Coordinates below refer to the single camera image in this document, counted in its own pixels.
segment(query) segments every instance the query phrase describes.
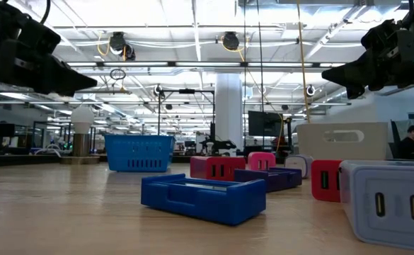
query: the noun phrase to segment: purple plastic tray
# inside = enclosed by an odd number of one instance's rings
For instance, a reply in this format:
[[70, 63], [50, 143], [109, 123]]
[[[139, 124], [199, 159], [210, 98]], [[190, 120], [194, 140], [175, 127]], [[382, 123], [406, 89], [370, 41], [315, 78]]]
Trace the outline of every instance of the purple plastic tray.
[[272, 167], [268, 171], [253, 171], [236, 169], [234, 180], [247, 182], [263, 179], [266, 182], [266, 191], [282, 191], [300, 186], [302, 182], [301, 170]]

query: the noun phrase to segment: blue basket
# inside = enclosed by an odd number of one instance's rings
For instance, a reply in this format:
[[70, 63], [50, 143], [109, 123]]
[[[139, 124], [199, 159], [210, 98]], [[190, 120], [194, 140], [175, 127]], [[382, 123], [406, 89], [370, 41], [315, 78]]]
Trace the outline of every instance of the blue basket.
[[105, 135], [112, 171], [165, 172], [172, 162], [175, 139], [158, 135]]

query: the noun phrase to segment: white column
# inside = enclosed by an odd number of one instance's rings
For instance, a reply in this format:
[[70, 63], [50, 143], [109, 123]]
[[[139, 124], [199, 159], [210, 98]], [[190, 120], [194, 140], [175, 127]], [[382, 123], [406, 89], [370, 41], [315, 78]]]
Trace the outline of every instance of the white column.
[[243, 151], [242, 89], [240, 74], [217, 75], [214, 90], [216, 139], [231, 140], [241, 151]]

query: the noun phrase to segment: wooden tabletop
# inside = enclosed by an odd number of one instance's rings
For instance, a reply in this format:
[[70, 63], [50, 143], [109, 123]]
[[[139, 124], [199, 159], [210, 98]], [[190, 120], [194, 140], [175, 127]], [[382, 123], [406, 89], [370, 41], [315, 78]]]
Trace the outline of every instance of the wooden tabletop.
[[309, 180], [269, 193], [266, 211], [228, 227], [142, 206], [148, 175], [107, 164], [1, 167], [0, 254], [414, 254], [356, 239], [340, 204], [314, 200]]

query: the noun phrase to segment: red plastic box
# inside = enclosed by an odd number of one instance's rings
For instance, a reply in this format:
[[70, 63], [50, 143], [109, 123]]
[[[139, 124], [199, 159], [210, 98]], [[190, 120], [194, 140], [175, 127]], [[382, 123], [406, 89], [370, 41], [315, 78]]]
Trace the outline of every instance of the red plastic box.
[[276, 156], [269, 152], [251, 152], [248, 163], [251, 170], [268, 171], [276, 166]]
[[314, 160], [312, 195], [316, 200], [340, 202], [339, 165], [342, 160]]
[[235, 169], [245, 169], [242, 157], [191, 157], [191, 178], [233, 181]]

